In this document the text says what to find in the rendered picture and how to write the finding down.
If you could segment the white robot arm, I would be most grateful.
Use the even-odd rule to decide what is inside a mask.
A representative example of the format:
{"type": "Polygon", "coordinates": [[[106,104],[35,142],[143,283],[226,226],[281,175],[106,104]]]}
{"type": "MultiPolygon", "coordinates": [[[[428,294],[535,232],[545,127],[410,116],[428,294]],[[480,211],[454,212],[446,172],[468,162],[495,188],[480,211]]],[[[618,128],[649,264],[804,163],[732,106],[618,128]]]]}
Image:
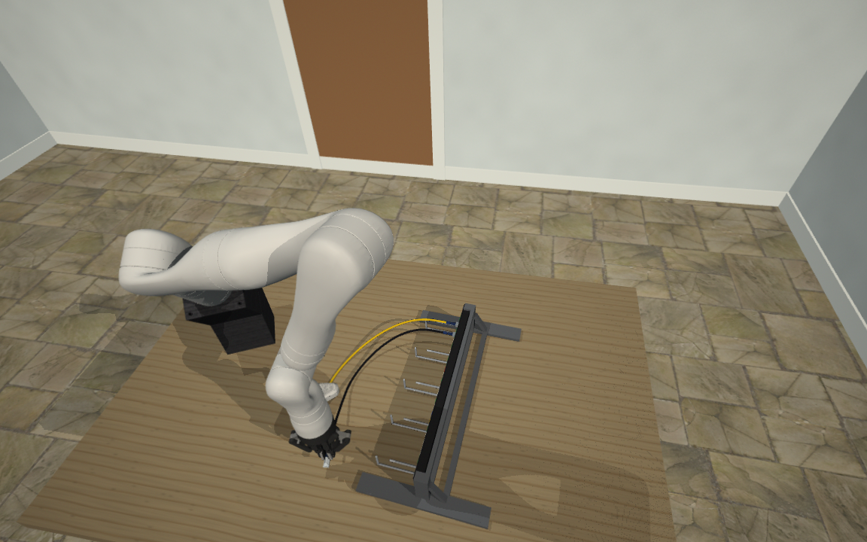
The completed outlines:
{"type": "Polygon", "coordinates": [[[336,383],[312,378],[333,341],[335,318],[388,262],[393,246],[388,223],[357,207],[214,231],[195,246],[168,231],[140,229],[125,237],[118,282],[137,295],[216,306],[232,291],[268,287],[298,270],[294,308],[266,391],[287,410],[296,433],[313,439],[333,423],[328,401],[339,394],[336,383]]]}

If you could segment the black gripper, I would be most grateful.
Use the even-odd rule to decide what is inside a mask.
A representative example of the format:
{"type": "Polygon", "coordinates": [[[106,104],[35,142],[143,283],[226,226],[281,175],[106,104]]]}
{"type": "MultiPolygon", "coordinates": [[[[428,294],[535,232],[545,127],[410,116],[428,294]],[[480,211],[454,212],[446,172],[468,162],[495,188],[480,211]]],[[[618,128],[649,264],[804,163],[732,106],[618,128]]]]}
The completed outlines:
{"type": "Polygon", "coordinates": [[[343,447],[347,446],[350,443],[350,438],[351,430],[339,431],[333,417],[333,423],[331,423],[330,428],[318,438],[302,438],[295,430],[291,430],[289,444],[299,447],[304,452],[312,452],[314,450],[315,453],[319,453],[318,457],[322,458],[322,460],[326,460],[326,454],[328,459],[333,460],[335,452],[340,452],[343,447]],[[322,445],[319,446],[318,443],[322,443],[322,445]]]}

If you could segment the dark grey patch panel rack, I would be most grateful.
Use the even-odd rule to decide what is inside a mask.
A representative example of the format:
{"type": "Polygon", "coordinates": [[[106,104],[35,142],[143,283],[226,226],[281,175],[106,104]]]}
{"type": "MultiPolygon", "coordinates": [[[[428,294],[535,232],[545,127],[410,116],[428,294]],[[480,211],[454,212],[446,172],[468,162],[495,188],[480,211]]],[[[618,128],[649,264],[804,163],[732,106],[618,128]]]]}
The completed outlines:
{"type": "Polygon", "coordinates": [[[422,311],[420,318],[430,318],[451,322],[451,324],[445,324],[436,321],[420,321],[424,323],[424,328],[426,329],[438,330],[427,328],[427,324],[433,324],[457,330],[450,333],[448,330],[446,331],[448,332],[448,335],[454,337],[451,350],[448,354],[427,349],[427,352],[449,356],[447,361],[441,361],[441,363],[446,364],[446,368],[440,385],[429,385],[426,383],[416,382],[416,384],[429,385],[430,387],[438,388],[438,394],[434,394],[434,392],[414,390],[414,388],[407,388],[405,379],[403,379],[405,390],[436,395],[436,404],[434,404],[433,411],[431,411],[429,423],[403,418],[404,421],[422,423],[423,425],[429,426],[429,428],[427,428],[427,430],[422,430],[419,428],[411,428],[407,425],[401,425],[400,423],[394,423],[393,416],[390,415],[392,425],[398,425],[401,428],[409,428],[426,433],[424,435],[424,442],[417,466],[390,459],[389,461],[413,467],[415,470],[410,471],[399,469],[398,467],[379,463],[378,456],[375,456],[376,465],[413,474],[414,485],[399,483],[398,481],[390,480],[389,478],[373,476],[370,473],[364,473],[364,471],[362,471],[357,485],[357,492],[381,498],[382,500],[398,502],[398,504],[405,505],[405,507],[413,507],[415,509],[434,513],[438,516],[444,516],[460,522],[467,522],[467,524],[475,525],[476,527],[487,528],[489,519],[491,518],[491,507],[484,507],[484,505],[476,504],[476,502],[460,500],[460,498],[450,496],[450,493],[455,476],[455,467],[457,467],[458,457],[460,457],[462,438],[464,438],[465,428],[467,427],[467,418],[470,412],[473,392],[477,383],[479,364],[481,364],[482,354],[484,354],[486,336],[502,337],[502,339],[515,340],[515,342],[519,342],[521,328],[513,328],[482,321],[482,319],[479,318],[478,313],[476,313],[476,305],[473,304],[464,304],[464,306],[462,306],[461,317],[447,315],[446,313],[422,311]],[[443,492],[443,490],[438,489],[437,485],[434,484],[434,481],[436,481],[438,464],[440,463],[441,454],[443,453],[443,447],[455,405],[455,397],[457,397],[458,389],[460,388],[462,371],[464,371],[465,361],[467,361],[467,354],[473,333],[479,333],[479,335],[482,336],[479,341],[477,359],[473,367],[473,374],[467,392],[467,401],[465,401],[464,411],[462,411],[460,430],[458,430],[458,436],[457,439],[455,439],[453,458],[451,460],[443,492]]]}

